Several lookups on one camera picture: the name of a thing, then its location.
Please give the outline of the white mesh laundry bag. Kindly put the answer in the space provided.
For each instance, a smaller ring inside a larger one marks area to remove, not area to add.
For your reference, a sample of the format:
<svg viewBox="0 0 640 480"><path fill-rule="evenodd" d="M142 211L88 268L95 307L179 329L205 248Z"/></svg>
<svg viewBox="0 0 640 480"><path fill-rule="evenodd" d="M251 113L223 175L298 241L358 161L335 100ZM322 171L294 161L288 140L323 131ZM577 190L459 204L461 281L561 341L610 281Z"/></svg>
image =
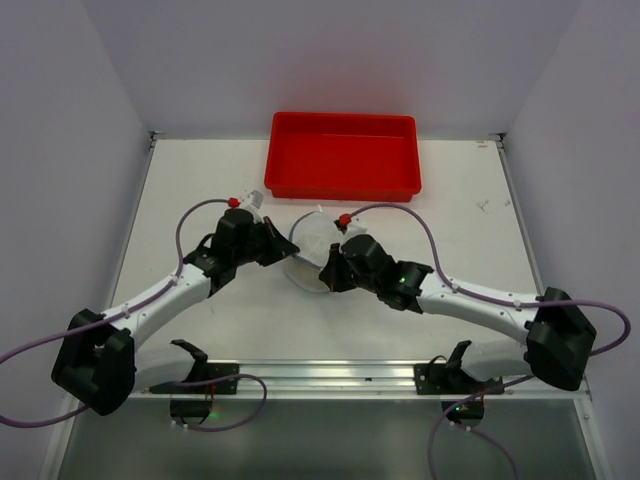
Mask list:
<svg viewBox="0 0 640 480"><path fill-rule="evenodd" d="M328 293L329 288L319 275L327 265L331 245L341 244L344 239L334 219L317 207L293 223L288 239L299 248L299 252L285 262L287 278L307 292Z"/></svg>

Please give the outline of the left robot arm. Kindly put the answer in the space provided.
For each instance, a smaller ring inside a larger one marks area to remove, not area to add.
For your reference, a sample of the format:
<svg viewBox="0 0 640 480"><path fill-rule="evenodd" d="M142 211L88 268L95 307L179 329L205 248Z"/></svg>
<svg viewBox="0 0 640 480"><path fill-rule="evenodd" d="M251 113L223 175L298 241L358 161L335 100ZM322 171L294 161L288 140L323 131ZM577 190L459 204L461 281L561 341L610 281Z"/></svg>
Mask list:
<svg viewBox="0 0 640 480"><path fill-rule="evenodd" d="M227 210L214 232L180 256L165 284L102 313L77 313L54 362L52 381L101 416L139 390L170 384L199 387L207 375L208 356L202 350L184 340L148 353L141 352L142 345L229 284L240 267L270 266L298 251L269 218L241 208Z"/></svg>

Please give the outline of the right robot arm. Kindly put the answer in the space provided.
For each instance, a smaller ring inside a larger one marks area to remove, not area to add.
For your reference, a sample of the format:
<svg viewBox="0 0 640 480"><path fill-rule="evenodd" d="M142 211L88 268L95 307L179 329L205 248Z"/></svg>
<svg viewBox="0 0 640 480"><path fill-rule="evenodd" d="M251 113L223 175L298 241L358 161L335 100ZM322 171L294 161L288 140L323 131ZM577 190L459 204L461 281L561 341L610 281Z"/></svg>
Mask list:
<svg viewBox="0 0 640 480"><path fill-rule="evenodd" d="M579 389L596 330L569 295L549 287L525 295L443 280L430 266L396 261L370 235L333 244L319 279L332 292L364 289L388 307L456 318L502 334L488 343L462 341L449 356L454 378L485 383L532 375L565 391Z"/></svg>

